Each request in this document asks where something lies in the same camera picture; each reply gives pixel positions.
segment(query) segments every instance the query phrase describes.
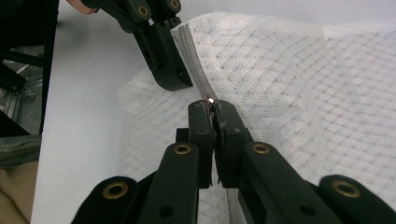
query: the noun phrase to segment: gray floor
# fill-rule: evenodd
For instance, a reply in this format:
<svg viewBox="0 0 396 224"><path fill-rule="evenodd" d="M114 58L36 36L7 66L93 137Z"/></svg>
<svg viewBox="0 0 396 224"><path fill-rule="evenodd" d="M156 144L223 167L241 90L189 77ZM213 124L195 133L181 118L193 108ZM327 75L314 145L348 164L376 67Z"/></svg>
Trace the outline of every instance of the gray floor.
<svg viewBox="0 0 396 224"><path fill-rule="evenodd" d="M35 56L44 52L43 46L21 47L14 50ZM8 61L4 61L4 64L25 77L26 83L20 95L0 91L0 109L19 123L28 133L38 134L41 121L43 69Z"/></svg>

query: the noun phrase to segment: white surface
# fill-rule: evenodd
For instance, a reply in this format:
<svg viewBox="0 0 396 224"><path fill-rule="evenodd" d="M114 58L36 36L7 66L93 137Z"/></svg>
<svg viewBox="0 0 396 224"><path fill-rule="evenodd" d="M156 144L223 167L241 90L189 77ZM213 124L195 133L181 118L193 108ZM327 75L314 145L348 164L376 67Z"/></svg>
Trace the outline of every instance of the white surface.
<svg viewBox="0 0 396 224"><path fill-rule="evenodd" d="M182 1L183 21L213 10L338 23L395 18L394 1ZM92 188L117 170L116 91L146 64L132 35L104 12L61 1L32 223L70 223Z"/></svg>

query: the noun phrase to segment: white mesh fabric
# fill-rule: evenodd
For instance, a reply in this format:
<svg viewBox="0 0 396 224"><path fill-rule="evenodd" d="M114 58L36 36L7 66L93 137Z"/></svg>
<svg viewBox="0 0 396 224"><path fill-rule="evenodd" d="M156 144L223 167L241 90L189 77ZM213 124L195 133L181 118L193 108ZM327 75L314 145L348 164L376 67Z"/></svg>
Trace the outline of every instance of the white mesh fabric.
<svg viewBox="0 0 396 224"><path fill-rule="evenodd" d="M346 175L396 209L395 24L216 12L184 24L192 40L176 41L193 41L216 96L303 178Z"/></svg>

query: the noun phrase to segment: metal screw head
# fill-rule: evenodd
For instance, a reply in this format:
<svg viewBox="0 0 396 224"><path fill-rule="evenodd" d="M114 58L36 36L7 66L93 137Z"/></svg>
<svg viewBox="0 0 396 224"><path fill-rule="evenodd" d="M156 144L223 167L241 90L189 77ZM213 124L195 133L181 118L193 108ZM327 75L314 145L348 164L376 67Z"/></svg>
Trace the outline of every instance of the metal screw head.
<svg viewBox="0 0 396 224"><path fill-rule="evenodd" d="M332 188L348 198L359 198L361 196L359 189L345 180L333 181Z"/></svg>
<svg viewBox="0 0 396 224"><path fill-rule="evenodd" d="M149 10L145 6L140 6L138 11L141 16L147 16L149 14Z"/></svg>
<svg viewBox="0 0 396 224"><path fill-rule="evenodd" d="M186 155L191 152L191 148L187 145L178 145L174 148L174 152L178 155Z"/></svg>
<svg viewBox="0 0 396 224"><path fill-rule="evenodd" d="M103 197L109 200L118 199L126 194L128 185L123 181L115 181L110 183L103 190Z"/></svg>
<svg viewBox="0 0 396 224"><path fill-rule="evenodd" d="M259 153L259 154L266 154L266 153L270 152L270 148L263 144L253 145L252 149L253 149L253 151L255 151L256 153Z"/></svg>
<svg viewBox="0 0 396 224"><path fill-rule="evenodd" d="M174 7L174 8L178 8L178 1L172 0L171 1L171 6Z"/></svg>

